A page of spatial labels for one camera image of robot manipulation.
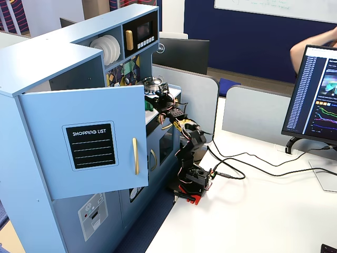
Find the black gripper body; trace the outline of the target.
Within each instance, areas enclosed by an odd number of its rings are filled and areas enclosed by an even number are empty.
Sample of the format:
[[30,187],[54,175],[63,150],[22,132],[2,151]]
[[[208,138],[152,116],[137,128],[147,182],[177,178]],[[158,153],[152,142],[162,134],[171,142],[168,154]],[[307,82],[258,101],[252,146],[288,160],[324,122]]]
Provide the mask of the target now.
[[154,101],[154,107],[159,110],[170,110],[175,105],[175,99],[170,93],[158,96]]

